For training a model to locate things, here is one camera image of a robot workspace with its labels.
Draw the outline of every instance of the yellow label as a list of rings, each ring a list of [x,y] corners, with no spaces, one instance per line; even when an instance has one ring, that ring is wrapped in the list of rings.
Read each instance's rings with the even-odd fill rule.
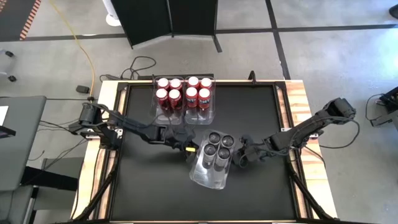
[[[194,147],[186,147],[185,150],[188,152],[196,152],[196,149]]]

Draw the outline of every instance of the clear plastic tray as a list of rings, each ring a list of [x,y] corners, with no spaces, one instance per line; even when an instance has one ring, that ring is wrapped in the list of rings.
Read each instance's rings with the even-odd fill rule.
[[[188,124],[211,124],[213,122],[214,117],[216,116],[216,80],[213,77],[206,76],[196,76],[199,81],[203,78],[209,78],[212,81],[212,86],[210,90],[210,107],[206,110],[203,110],[197,106],[196,108],[185,107],[185,122]]]
[[[178,111],[164,111],[158,104],[158,99],[156,97],[156,91],[158,90],[157,83],[161,78],[166,78],[168,81],[173,80],[174,78],[179,79],[182,83],[182,109]],[[151,104],[151,111],[150,115],[155,119],[157,124],[172,124],[178,125],[181,124],[184,114],[185,108],[185,84],[184,79],[182,77],[175,77],[175,76],[164,76],[164,77],[157,77],[154,82],[154,91],[152,92],[152,104]]]
[[[215,138],[210,138],[210,134],[213,133],[220,136],[218,143],[215,142]],[[223,139],[226,136],[231,137],[233,140],[232,145],[226,146],[223,144]],[[189,173],[191,180],[211,189],[223,189],[226,185],[226,178],[228,176],[235,145],[236,139],[229,134],[214,130],[204,131],[197,156]],[[226,153],[223,153],[226,149],[229,151],[228,158],[225,157]]]

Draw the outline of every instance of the yellow cable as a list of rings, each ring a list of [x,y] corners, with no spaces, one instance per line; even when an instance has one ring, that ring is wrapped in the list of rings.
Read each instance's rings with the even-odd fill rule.
[[[90,59],[90,56],[88,56],[87,52],[84,50],[84,48],[80,45],[79,40],[77,39],[75,32],[73,31],[72,27],[70,26],[69,22],[65,19],[65,17],[63,16],[62,12],[59,11],[59,9],[55,6],[53,0],[49,0],[50,4],[52,5],[52,7],[56,10],[56,12],[58,13],[58,15],[60,15],[61,19],[63,20],[63,22],[67,25],[67,27],[69,28],[70,32],[72,33],[73,37],[75,38],[76,44],[79,46],[79,48],[83,51],[83,53],[86,55],[88,62],[90,63],[90,67],[91,67],[91,88],[90,88],[90,96],[93,96],[93,92],[94,92],[94,79],[95,79],[95,71],[94,71],[94,65],[93,62]]]

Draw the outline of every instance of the concrete floor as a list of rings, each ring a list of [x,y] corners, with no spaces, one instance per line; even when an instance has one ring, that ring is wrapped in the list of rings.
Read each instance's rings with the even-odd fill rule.
[[[356,26],[398,24],[387,11],[396,0],[271,0],[278,27]],[[122,33],[105,24],[102,1],[56,0],[77,34]],[[218,28],[270,28],[263,0],[219,0]],[[43,1],[28,37],[70,35],[47,1]],[[395,223],[398,220],[398,133],[391,124],[371,127],[364,118],[367,98],[398,84],[398,29],[283,32],[280,38],[292,79],[304,80],[312,111],[329,100],[345,97],[357,109],[361,134],[345,149],[322,149],[338,216],[358,222]],[[272,33],[218,35],[223,53],[211,38],[161,37],[131,50],[125,38],[82,40],[96,69],[95,96],[101,74],[119,75],[134,57],[154,57],[157,65],[143,75],[214,73],[219,79],[247,78],[254,70],[261,79],[283,79]],[[18,82],[0,80],[1,96],[46,95],[49,98],[84,98],[78,84],[90,85],[88,62],[73,40],[0,42],[13,51],[13,65],[2,63]],[[137,68],[148,64],[145,60]],[[43,120],[62,123],[78,117],[79,101],[48,101]],[[383,113],[369,105],[370,116]],[[353,137],[354,125],[328,127],[320,143],[342,145]],[[64,132],[39,132],[30,157],[45,150],[55,158],[60,142],[80,139]],[[83,157],[85,146],[68,157]],[[41,161],[29,162],[40,167]],[[40,220],[56,217],[43,213]]]

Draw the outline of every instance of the wooden table frame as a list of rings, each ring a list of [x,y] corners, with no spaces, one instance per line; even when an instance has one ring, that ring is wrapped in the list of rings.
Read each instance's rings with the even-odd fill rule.
[[[240,83],[252,83],[252,80],[217,80],[217,83],[222,82],[240,82]],[[301,80],[257,80],[257,83],[277,83],[277,97],[279,100],[279,109],[281,112],[281,120],[283,127],[291,127],[292,125],[298,125],[302,121],[312,116],[310,107],[308,105],[307,95],[305,92],[303,81]],[[104,81],[99,94],[98,103],[106,105],[109,109],[118,110],[123,112],[125,109],[126,99],[126,88],[120,89],[119,83],[152,83],[152,80],[131,80],[131,81]],[[112,151],[105,152],[104,149],[100,149],[100,141],[98,139],[92,139],[88,145],[79,179],[79,195],[78,205],[76,208],[75,218],[83,211],[88,205],[91,198],[95,195],[99,183],[106,177],[110,172],[115,153]],[[317,140],[309,140],[307,146],[315,152],[321,154]],[[294,152],[290,152],[292,159],[295,158]],[[337,217],[333,198],[331,196],[328,178],[323,163],[319,158],[313,155],[311,152],[303,149],[302,155],[297,162],[294,162],[294,169],[301,176],[305,176],[307,189],[311,192],[315,200],[322,206],[322,208],[332,217]],[[107,204],[109,203],[109,186],[102,196],[102,200],[97,206],[96,210],[90,215],[90,219],[96,217],[97,219],[107,218],[109,215]],[[316,214],[308,209],[308,204],[303,198],[301,191],[295,186],[295,196],[298,201],[299,215],[302,218],[308,218],[308,214],[313,215],[315,218]]]

